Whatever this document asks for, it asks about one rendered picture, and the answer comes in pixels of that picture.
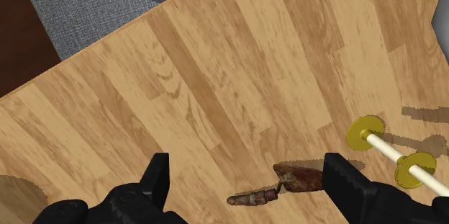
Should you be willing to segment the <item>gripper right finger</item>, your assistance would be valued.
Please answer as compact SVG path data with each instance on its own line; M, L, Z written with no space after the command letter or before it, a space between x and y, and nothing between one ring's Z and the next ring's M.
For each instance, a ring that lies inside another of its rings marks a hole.
M390 184L372 182L339 153L326 153L322 186L349 224L449 224L449 197L414 201Z

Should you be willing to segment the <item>rusty brown trowel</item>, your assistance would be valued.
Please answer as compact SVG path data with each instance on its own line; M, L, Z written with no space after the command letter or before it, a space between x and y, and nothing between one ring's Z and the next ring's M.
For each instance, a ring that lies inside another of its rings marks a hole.
M278 199L284 188L287 192L316 192L323 190L323 171L290 163L277 163L273 170L279 178L276 188L262 189L240 195L229 196L227 204L235 206L258 206Z

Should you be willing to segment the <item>white rod with yellow discs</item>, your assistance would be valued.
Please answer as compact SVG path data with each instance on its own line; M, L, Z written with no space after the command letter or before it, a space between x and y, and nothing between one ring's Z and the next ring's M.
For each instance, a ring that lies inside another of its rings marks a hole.
M416 152L405 156L389 145L382 137L384 121L373 115L359 117L352 122L346 133L348 146L355 151L375 148L396 164L394 180L404 189L425 185L438 196L449 197L449 187L437 180L433 174L437 168L436 158L427 152Z

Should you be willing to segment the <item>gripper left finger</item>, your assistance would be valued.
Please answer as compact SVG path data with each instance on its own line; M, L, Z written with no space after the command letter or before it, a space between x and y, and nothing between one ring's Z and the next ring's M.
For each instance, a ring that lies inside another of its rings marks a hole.
M155 153L138 183L116 186L94 207L83 200L54 202L32 224L188 224L163 210L169 188L169 154Z

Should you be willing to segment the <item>dark brown furniture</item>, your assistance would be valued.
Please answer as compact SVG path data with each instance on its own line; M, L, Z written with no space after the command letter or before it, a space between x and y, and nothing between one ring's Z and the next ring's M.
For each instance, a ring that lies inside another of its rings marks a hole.
M0 0L0 97L60 58L30 0Z

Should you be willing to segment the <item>grey rounded object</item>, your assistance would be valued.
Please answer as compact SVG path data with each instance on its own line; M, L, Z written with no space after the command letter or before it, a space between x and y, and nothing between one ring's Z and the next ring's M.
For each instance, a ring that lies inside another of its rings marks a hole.
M449 0L439 0L432 17L434 30L440 49L449 64Z

